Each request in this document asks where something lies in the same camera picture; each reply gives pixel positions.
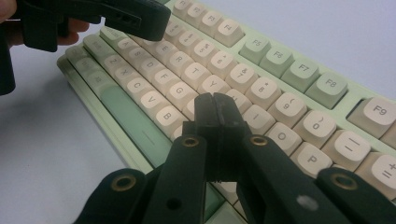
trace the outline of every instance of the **white table surface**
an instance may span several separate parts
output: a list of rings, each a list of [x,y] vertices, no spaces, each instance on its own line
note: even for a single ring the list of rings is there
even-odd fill
[[[396,1],[202,2],[396,99]],[[71,223],[102,178],[124,167],[56,66],[65,49],[11,50],[17,89],[0,96],[0,223]]]

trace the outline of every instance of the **keyboard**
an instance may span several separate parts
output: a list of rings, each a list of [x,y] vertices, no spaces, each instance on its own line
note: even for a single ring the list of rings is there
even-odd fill
[[[198,1],[164,0],[163,40],[102,27],[58,66],[124,161],[145,174],[166,160],[193,99],[234,98],[250,130],[307,175],[355,172],[396,198],[396,104]],[[235,183],[210,183],[206,223],[246,223]]]

